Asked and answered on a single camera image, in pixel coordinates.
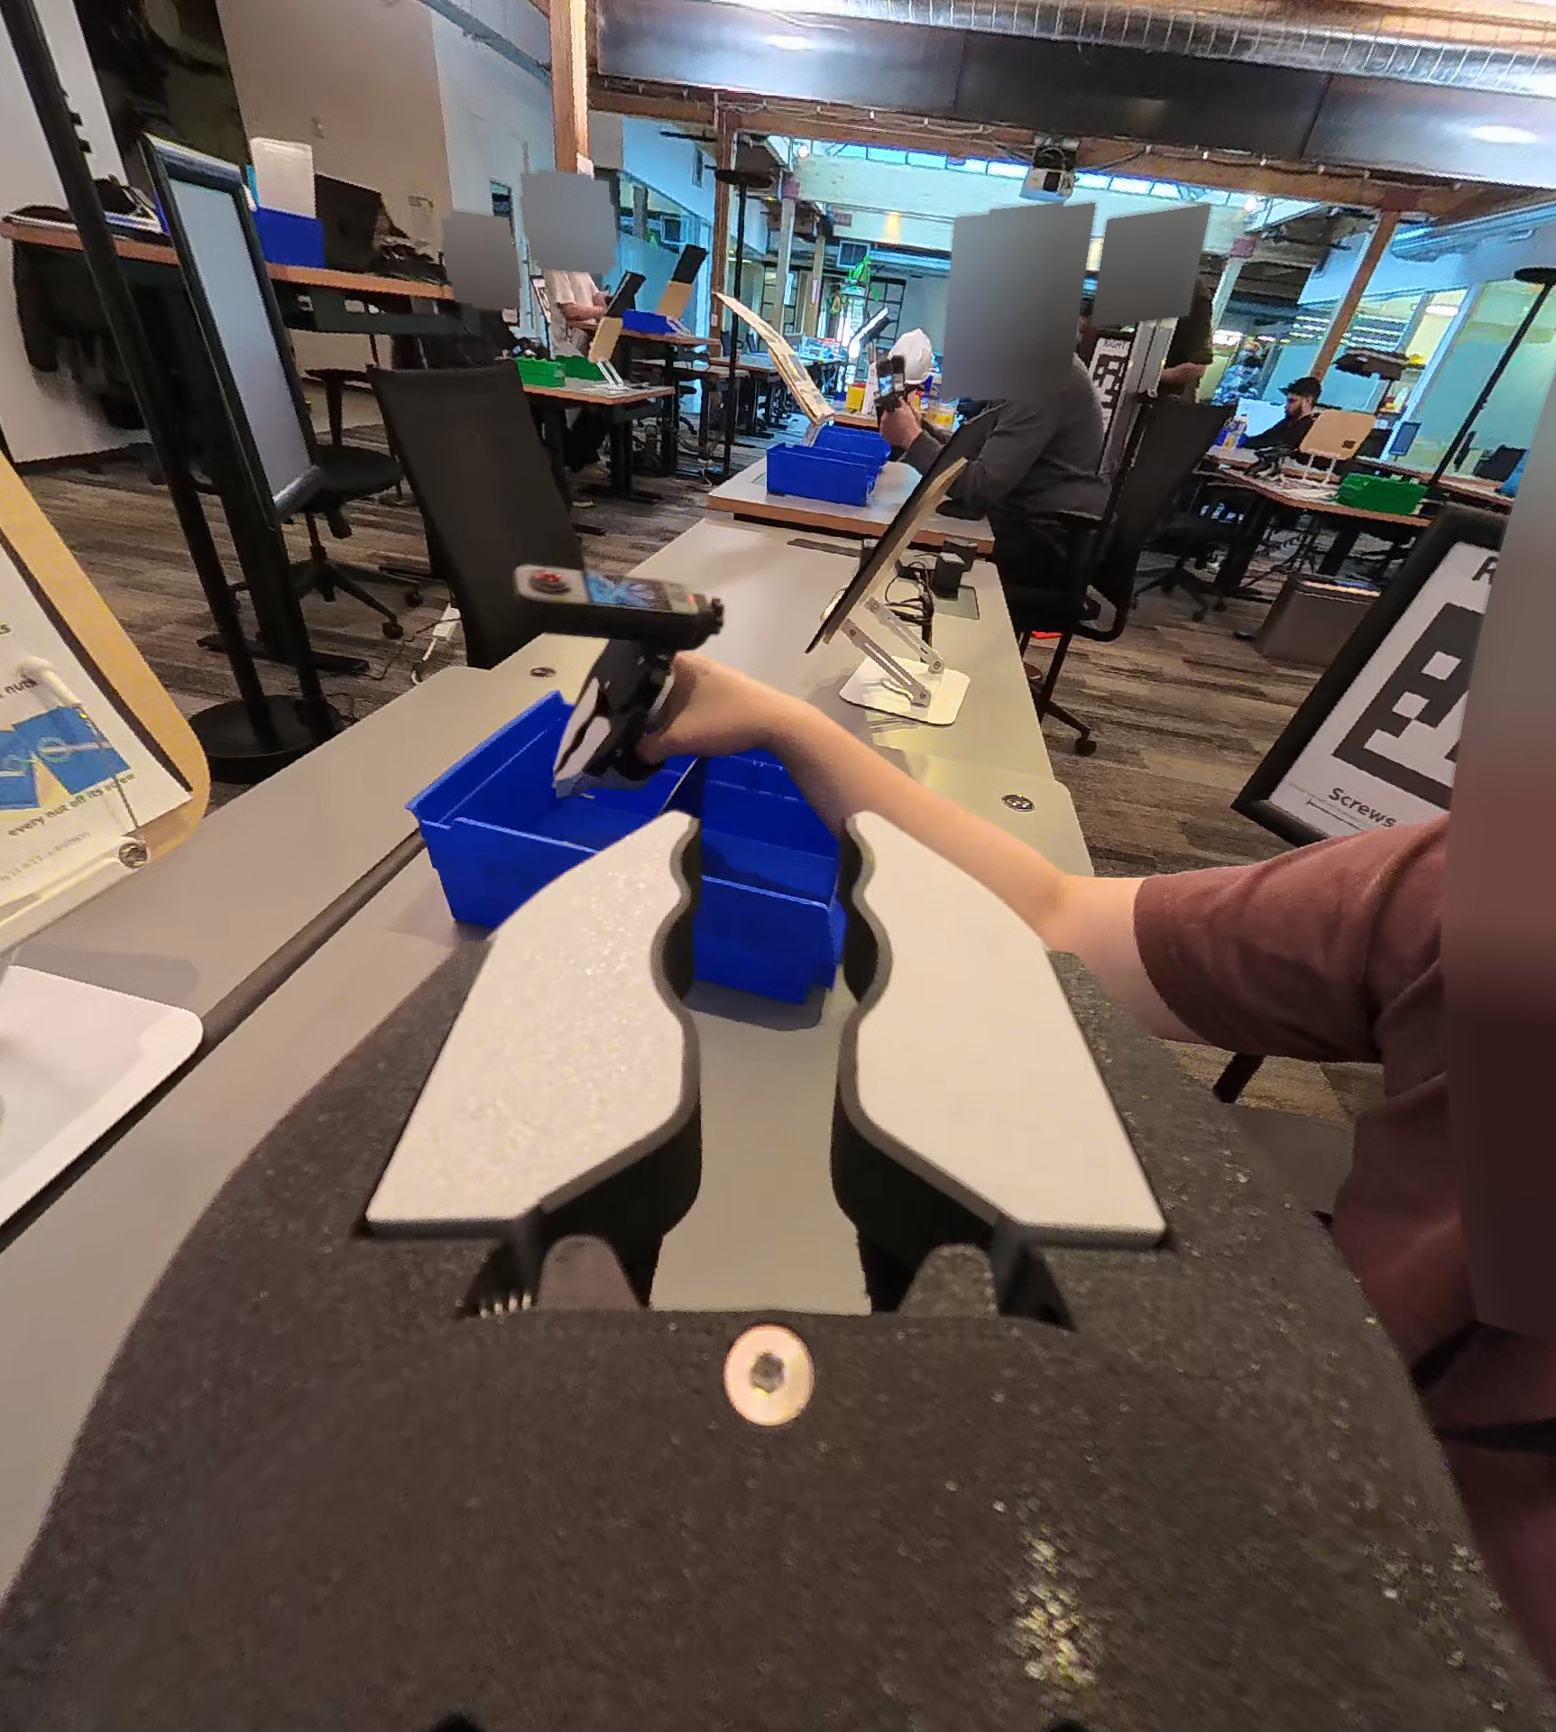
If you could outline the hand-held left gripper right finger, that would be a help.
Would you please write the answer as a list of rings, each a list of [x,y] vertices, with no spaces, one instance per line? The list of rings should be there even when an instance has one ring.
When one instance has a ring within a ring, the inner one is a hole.
[[[835,1200],[864,1260],[914,1276],[967,1245],[1010,1307],[1044,1253],[1160,1253],[1165,1211],[1048,946],[878,814],[842,856]]]

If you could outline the black framed marker sign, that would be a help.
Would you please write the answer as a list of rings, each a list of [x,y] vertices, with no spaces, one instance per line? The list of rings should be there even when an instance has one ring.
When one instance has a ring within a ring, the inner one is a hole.
[[[1118,408],[1127,396],[1134,369],[1136,336],[1131,331],[1096,336],[1089,374],[1102,423],[1102,446],[1107,452]]]
[[[1508,522],[1441,511],[1234,802],[1293,849],[1450,812]]]

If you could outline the wooden office desk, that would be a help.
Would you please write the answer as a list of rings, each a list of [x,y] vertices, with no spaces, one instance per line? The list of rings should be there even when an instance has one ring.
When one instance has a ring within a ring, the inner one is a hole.
[[[1309,574],[1319,580],[1340,578],[1362,540],[1391,542],[1402,549],[1411,549],[1434,522],[1434,513],[1420,506],[1414,513],[1394,513],[1344,504],[1338,502],[1335,488],[1266,480],[1250,470],[1239,471],[1221,466],[1217,473],[1208,473],[1205,479],[1212,486],[1235,490],[1252,502],[1245,508],[1235,540],[1223,558],[1217,578],[1207,591],[1208,607],[1216,612],[1223,612],[1232,601],[1259,596],[1250,583],[1250,572],[1266,536],[1286,518],[1308,518],[1313,536],[1319,536],[1320,531],[1331,536],[1329,551],[1319,554],[1309,567]]]
[[[660,495],[634,484],[633,428],[636,423],[658,423],[663,435],[674,432],[676,394],[670,387],[571,381],[560,387],[526,383],[524,390],[566,508],[573,508],[573,471],[566,455],[564,410],[573,408],[596,416],[607,426],[611,484],[596,493],[638,508],[661,504]]]

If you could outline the blue bin with divider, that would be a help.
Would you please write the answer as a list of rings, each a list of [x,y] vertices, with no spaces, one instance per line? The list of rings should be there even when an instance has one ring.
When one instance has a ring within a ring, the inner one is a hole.
[[[665,812],[701,825],[701,982],[799,1005],[844,957],[838,840],[766,751],[672,760],[636,789],[559,796],[573,704],[550,693],[411,803],[452,917],[499,928],[557,877]]]

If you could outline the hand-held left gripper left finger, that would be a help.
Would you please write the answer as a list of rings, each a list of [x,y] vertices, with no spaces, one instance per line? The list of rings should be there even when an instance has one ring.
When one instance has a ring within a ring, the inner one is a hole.
[[[593,1240],[638,1307],[703,1182],[701,825],[669,812],[557,877],[483,966],[373,1193],[378,1238],[494,1242],[517,1282]]]

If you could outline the portrait display on stand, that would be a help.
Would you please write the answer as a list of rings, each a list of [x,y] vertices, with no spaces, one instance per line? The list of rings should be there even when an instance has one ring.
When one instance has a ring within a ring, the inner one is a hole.
[[[178,255],[216,407],[205,471],[226,511],[255,623],[254,648],[304,683],[320,675],[362,679],[369,661],[313,650],[304,600],[338,594],[382,616],[400,639],[392,610],[356,578],[318,556],[293,563],[286,524],[324,490],[313,423],[252,212],[234,165],[187,145],[143,138],[140,156],[163,228]]]

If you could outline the person's right forearm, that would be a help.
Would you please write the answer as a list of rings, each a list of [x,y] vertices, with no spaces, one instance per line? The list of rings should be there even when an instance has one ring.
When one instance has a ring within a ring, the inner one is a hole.
[[[1140,957],[1140,877],[1084,877],[1057,868],[945,794],[923,787],[873,747],[797,701],[784,701],[770,749],[822,818],[876,814],[1001,899],[1050,948],[1078,959],[1106,995],[1152,1034],[1203,1043],[1154,986]]]

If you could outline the black mesh office chair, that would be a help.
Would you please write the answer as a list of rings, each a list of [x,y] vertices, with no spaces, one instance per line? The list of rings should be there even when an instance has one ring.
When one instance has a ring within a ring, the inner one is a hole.
[[[472,668],[541,634],[515,572],[578,571],[586,554],[512,360],[467,369],[374,369],[394,457],[425,522],[430,563],[463,619]]]

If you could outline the wooden board on white stand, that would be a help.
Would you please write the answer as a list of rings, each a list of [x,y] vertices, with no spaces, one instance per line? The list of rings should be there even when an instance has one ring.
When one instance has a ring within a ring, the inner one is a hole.
[[[921,628],[900,618],[885,596],[921,520],[934,515],[965,464],[967,457],[943,455],[874,551],[862,558],[808,645],[815,654],[833,639],[849,637],[862,654],[864,661],[838,693],[846,704],[930,728],[954,726],[963,711],[968,677],[948,668]]]

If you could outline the person's right hand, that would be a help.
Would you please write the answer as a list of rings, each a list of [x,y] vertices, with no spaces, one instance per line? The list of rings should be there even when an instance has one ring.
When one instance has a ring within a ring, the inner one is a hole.
[[[638,744],[647,767],[786,747],[808,704],[703,654],[680,654]]]

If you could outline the black floor lamp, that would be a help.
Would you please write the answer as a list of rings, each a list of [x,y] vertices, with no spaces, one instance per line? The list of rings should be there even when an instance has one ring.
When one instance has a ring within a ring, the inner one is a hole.
[[[1546,266],[1526,268],[1515,273],[1515,282],[1524,287],[1535,289],[1533,302],[1528,307],[1526,316],[1522,318],[1521,325],[1513,333],[1512,340],[1508,342],[1506,349],[1499,356],[1488,379],[1483,383],[1481,394],[1472,403],[1461,426],[1458,428],[1456,435],[1448,443],[1447,452],[1439,459],[1438,468],[1432,471],[1430,482],[1429,482],[1430,491],[1438,491],[1441,488],[1443,479],[1447,477],[1447,471],[1458,466],[1461,457],[1467,453],[1467,448],[1476,435],[1477,423],[1481,421],[1483,412],[1486,410],[1492,396],[1495,394],[1499,383],[1504,379],[1508,369],[1512,367],[1521,349],[1526,345],[1526,338],[1532,334],[1548,302],[1556,293],[1556,268],[1546,268]]]

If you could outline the white board stand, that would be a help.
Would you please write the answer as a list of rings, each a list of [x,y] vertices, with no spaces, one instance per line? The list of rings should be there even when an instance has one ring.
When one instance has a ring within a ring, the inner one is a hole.
[[[203,1022],[26,966],[0,966],[0,1229],[198,1054]]]

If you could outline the blue plastic bin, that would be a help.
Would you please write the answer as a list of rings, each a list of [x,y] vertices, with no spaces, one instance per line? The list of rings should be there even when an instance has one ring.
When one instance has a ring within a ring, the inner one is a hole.
[[[766,455],[766,490],[786,500],[864,509],[891,461],[876,432],[828,423],[800,443],[775,443]]]

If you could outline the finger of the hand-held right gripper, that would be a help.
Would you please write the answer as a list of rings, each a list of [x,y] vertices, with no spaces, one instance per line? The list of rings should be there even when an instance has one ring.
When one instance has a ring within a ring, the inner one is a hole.
[[[598,778],[618,751],[618,706],[607,688],[584,688],[555,755],[557,800],[573,798]]]

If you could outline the grey floor box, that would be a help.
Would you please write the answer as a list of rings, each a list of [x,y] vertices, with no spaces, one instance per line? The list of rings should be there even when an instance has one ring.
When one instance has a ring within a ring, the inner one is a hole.
[[[1291,574],[1261,625],[1259,654],[1279,666],[1324,674],[1382,598],[1383,591],[1365,580]]]

